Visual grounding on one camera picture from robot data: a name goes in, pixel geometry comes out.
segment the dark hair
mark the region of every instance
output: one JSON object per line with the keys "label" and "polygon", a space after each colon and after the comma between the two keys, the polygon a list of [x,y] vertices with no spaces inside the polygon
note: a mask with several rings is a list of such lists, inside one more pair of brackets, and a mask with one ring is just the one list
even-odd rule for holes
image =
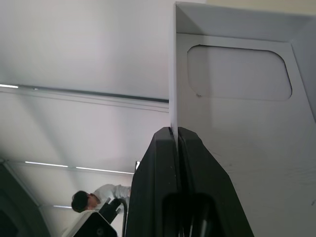
{"label": "dark hair", "polygon": [[88,206],[88,193],[85,191],[78,191],[73,195],[73,201],[71,202],[71,207],[76,212],[85,211]]}

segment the man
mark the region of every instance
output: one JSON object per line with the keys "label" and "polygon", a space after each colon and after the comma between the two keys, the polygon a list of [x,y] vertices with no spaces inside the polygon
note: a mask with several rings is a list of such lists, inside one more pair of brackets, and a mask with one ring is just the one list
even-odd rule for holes
{"label": "man", "polygon": [[122,185],[106,184],[99,187],[91,194],[85,191],[78,191],[73,195],[71,207],[76,212],[83,212],[85,210],[101,209],[106,200],[115,198],[125,199],[127,205],[130,197],[130,187]]}

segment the white shirt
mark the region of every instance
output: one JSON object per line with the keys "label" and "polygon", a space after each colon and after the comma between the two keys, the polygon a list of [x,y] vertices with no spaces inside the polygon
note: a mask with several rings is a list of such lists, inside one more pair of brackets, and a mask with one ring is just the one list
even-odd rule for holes
{"label": "white shirt", "polygon": [[126,201],[126,204],[128,206],[129,204],[129,196],[130,196],[130,187],[125,187],[122,185],[113,185],[113,184],[106,184],[101,187],[99,187],[96,191],[93,193],[97,196],[100,200],[100,204],[96,206],[96,210],[100,210],[101,207],[104,205],[104,203],[107,201],[108,198],[110,198],[110,202],[115,198],[122,198]]}

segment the black cable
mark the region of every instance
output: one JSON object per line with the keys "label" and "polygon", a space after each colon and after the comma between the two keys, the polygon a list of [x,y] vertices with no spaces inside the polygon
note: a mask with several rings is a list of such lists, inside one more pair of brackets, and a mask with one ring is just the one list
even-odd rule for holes
{"label": "black cable", "polygon": [[123,204],[124,206],[124,217],[123,217],[123,227],[122,227],[122,237],[125,237],[125,232],[126,232],[126,222],[127,222],[127,204],[126,201],[122,198],[119,198],[119,201]]}

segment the fluorescent light strip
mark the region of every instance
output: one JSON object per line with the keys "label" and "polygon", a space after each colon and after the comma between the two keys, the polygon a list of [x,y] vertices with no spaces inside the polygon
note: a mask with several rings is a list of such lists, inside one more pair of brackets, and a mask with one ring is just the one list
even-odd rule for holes
{"label": "fluorescent light strip", "polygon": [[0,87],[19,88],[16,85],[3,85],[3,84],[0,84]]}
{"label": "fluorescent light strip", "polygon": [[119,174],[134,174],[128,172],[121,172],[121,171],[113,171],[113,170],[105,170],[105,169],[92,169],[92,168],[84,168],[84,167],[76,167],[77,169],[87,169],[87,170],[95,170],[95,171],[103,171],[103,172],[111,172],[111,173],[119,173]]}
{"label": "fluorescent light strip", "polygon": [[25,163],[27,164],[41,164],[41,165],[50,165],[50,166],[58,166],[58,167],[65,167],[67,168],[67,165],[61,165],[61,164],[46,164],[46,163],[38,163],[38,162],[30,162],[30,161],[26,161]]}
{"label": "fluorescent light strip", "polygon": [[59,207],[59,208],[68,208],[68,209],[72,209],[71,206],[59,206],[59,205],[53,205],[53,207]]}

